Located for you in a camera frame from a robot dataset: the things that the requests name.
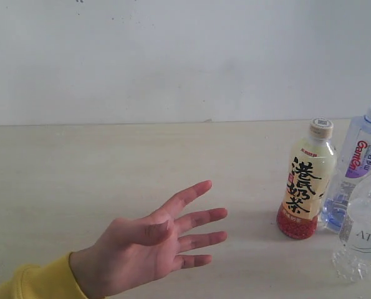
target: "plastic bottle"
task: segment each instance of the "plastic bottle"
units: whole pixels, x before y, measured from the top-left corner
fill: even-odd
[[[324,118],[310,123],[309,134],[294,144],[278,228],[293,239],[311,237],[317,229],[321,198],[336,165],[330,143],[334,124]]]
[[[350,194],[370,170],[371,106],[366,115],[354,117],[350,122],[320,214],[324,227],[339,232]]]
[[[350,196],[332,262],[351,282],[371,275],[371,175]]]

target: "yellow sleeve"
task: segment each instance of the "yellow sleeve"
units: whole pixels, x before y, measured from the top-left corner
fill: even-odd
[[[18,269],[10,282],[0,285],[0,299],[87,299],[69,267],[69,254],[47,265]]]

